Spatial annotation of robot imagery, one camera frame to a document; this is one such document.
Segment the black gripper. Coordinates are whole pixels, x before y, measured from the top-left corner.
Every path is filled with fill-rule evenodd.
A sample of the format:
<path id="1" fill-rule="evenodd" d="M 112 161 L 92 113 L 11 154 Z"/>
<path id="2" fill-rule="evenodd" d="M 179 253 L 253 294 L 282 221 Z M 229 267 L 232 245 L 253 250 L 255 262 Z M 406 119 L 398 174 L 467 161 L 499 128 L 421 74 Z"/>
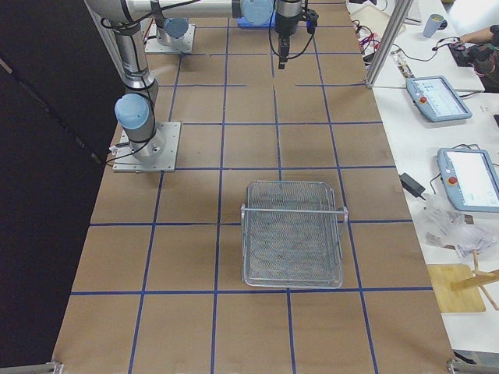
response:
<path id="1" fill-rule="evenodd" d="M 275 3 L 274 29 L 278 34 L 278 69 L 285 69 L 290 50 L 290 37 L 302 19 L 301 0 L 277 0 Z"/>

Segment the person forearm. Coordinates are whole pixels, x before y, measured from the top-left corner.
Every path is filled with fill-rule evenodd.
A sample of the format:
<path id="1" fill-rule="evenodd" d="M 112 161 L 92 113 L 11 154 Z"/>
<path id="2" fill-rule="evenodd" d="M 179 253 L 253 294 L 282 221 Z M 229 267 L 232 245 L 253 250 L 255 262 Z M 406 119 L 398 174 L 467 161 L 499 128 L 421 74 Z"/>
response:
<path id="1" fill-rule="evenodd" d="M 485 27 L 468 34 L 460 36 L 459 40 L 463 44 L 487 44 L 498 46 L 498 25 Z"/>

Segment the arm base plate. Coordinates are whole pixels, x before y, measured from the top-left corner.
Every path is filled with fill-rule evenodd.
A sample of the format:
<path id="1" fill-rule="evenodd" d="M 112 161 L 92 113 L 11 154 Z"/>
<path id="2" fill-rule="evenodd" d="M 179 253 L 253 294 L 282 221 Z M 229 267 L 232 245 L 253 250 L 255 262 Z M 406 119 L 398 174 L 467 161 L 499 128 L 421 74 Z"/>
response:
<path id="1" fill-rule="evenodd" d="M 157 26 L 153 23 L 147 35 L 145 52 L 149 55 L 190 55 L 193 50 L 194 34 L 195 25 L 190 24 L 186 33 L 179 38 L 164 34 L 162 38 L 157 39 Z"/>
<path id="2" fill-rule="evenodd" d="M 116 150 L 115 161 L 112 161 L 114 172 L 157 172 L 175 170 L 178 154 L 179 138 L 181 132 L 180 122 L 157 122 L 156 133 L 152 140 L 138 153 L 141 145 L 133 143 L 130 147 L 128 136 L 122 130 L 119 143 L 125 146 Z"/>

